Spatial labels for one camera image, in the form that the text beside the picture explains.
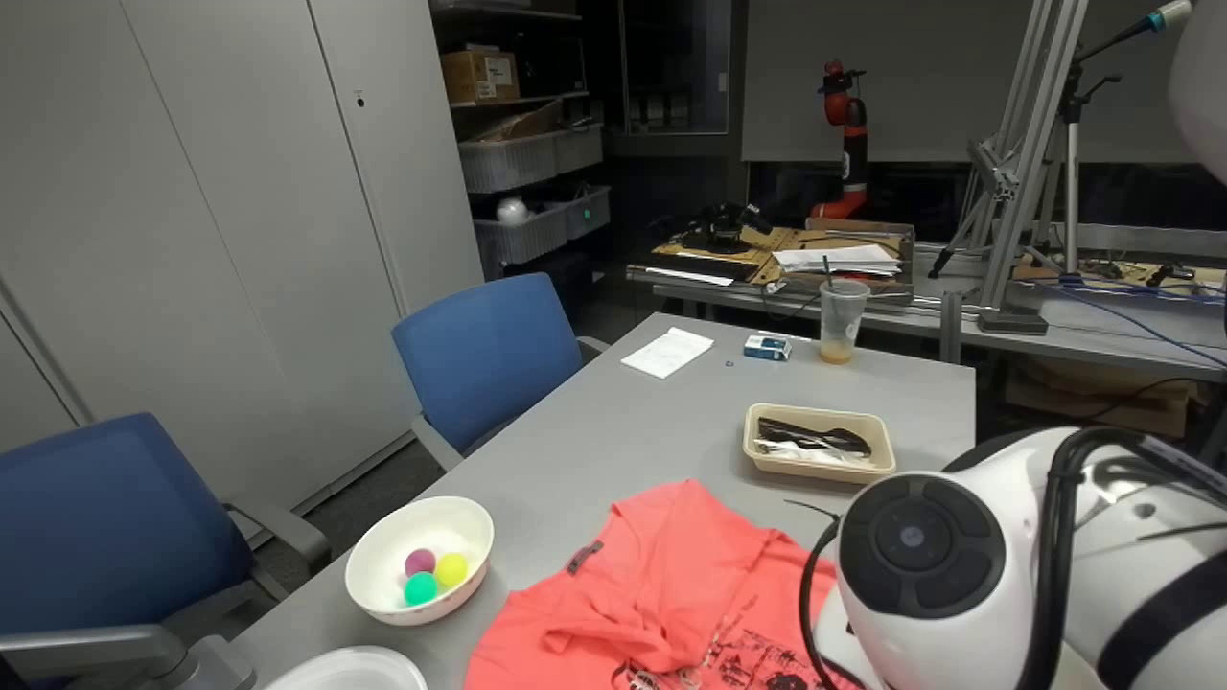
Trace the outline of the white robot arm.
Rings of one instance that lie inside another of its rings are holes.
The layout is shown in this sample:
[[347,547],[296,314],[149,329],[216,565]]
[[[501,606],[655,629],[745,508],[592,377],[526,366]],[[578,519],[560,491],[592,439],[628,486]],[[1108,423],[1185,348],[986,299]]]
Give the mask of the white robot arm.
[[799,597],[857,690],[1227,690],[1227,477],[1143,430],[1056,426],[864,486]]

